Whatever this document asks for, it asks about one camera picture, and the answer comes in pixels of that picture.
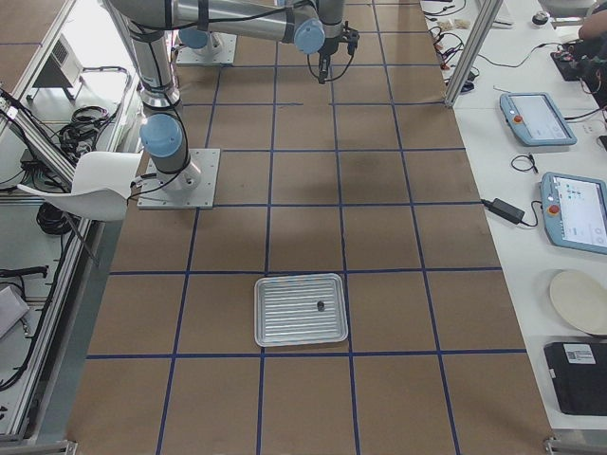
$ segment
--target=black connector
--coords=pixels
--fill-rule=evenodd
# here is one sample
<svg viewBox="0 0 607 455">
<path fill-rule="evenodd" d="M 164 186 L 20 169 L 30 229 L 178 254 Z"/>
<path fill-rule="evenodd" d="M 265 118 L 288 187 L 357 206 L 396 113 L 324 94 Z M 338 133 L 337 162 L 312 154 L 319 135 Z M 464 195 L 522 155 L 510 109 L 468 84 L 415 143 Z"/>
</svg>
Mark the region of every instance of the black connector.
<svg viewBox="0 0 607 455">
<path fill-rule="evenodd" d="M 493 199 L 493 202 L 489 202 L 487 199 L 481 199 L 483 205 L 488 208 L 492 213 L 497 216 L 504 218 L 512 224 L 518 225 L 523 221 L 524 211 L 511 206 L 502 199 Z"/>
</svg>

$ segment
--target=white mounting plate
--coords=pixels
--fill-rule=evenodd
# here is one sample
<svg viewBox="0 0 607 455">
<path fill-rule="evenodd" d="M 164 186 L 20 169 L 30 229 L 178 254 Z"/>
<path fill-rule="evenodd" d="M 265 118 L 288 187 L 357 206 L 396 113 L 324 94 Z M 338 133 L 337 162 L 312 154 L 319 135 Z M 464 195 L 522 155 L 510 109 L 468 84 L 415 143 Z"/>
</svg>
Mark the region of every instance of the white mounting plate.
<svg viewBox="0 0 607 455">
<path fill-rule="evenodd" d="M 179 49 L 176 63 L 178 66 L 213 66 L 218 64 L 233 64 L 236 55 L 236 35 L 221 33 L 224 47 L 216 54 L 198 54 L 189 47 Z"/>
<path fill-rule="evenodd" d="M 160 189 L 139 197 L 137 206 L 142 210 L 162 209 L 212 209 L 219 170 L 219 149 L 190 149 L 192 162 L 201 170 L 200 184 L 192 191 L 166 191 Z M 155 173 L 156 166 L 150 160 L 146 173 Z M 144 180 L 141 191 L 158 187 L 156 179 Z"/>
</svg>

